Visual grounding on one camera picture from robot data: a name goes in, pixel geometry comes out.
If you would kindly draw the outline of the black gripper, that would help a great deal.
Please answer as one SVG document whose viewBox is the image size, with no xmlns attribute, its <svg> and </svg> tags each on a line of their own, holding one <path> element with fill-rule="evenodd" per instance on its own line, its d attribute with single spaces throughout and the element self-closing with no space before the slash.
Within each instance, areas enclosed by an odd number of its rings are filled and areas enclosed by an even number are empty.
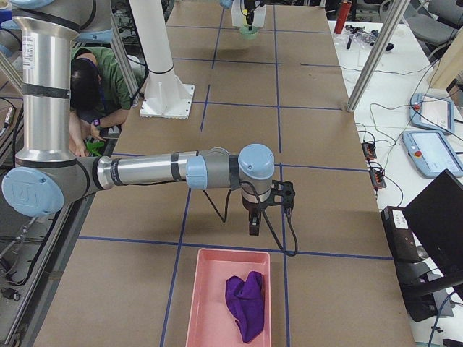
<svg viewBox="0 0 463 347">
<path fill-rule="evenodd" d="M 263 7 L 266 5 L 265 0 L 244 0 L 243 1 L 243 6 L 244 10 L 246 11 L 247 14 L 247 26 L 248 30 L 252 31 L 253 29 L 253 22 L 254 22 L 254 11 L 258 7 Z"/>
<path fill-rule="evenodd" d="M 243 207 L 248 211 L 249 216 L 249 235 L 258 236 L 260 234 L 260 216 L 261 213 L 268 207 L 268 203 L 250 202 L 242 198 Z"/>
</svg>

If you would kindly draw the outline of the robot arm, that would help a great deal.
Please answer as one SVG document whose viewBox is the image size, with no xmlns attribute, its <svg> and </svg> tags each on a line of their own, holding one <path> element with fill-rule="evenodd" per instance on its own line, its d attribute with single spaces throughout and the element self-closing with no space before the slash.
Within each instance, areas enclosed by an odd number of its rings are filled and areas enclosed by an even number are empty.
<svg viewBox="0 0 463 347">
<path fill-rule="evenodd" d="M 22 32 L 24 145 L 1 183 L 10 206 L 42 217 L 115 186 L 185 182 L 192 189 L 239 190 L 250 233 L 258 233 L 276 195 L 274 156 L 265 145 L 237 155 L 215 147 L 112 159 L 92 155 L 97 136 L 79 134 L 82 147 L 70 149 L 71 45 L 91 35 L 111 40 L 108 1 L 13 1 L 12 18 Z"/>
<path fill-rule="evenodd" d="M 224 9 L 231 10 L 233 27 L 260 29 L 264 27 L 266 17 L 266 1 L 258 0 L 220 0 Z"/>
</svg>

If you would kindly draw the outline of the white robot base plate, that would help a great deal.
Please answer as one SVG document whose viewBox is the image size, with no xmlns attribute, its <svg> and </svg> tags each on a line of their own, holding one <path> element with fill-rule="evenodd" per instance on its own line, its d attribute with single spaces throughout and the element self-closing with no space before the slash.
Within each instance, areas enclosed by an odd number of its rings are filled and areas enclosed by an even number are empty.
<svg viewBox="0 0 463 347">
<path fill-rule="evenodd" d="M 195 86 L 182 83 L 174 70 L 161 2 L 133 0 L 129 4 L 148 73 L 140 115 L 188 118 Z"/>
</svg>

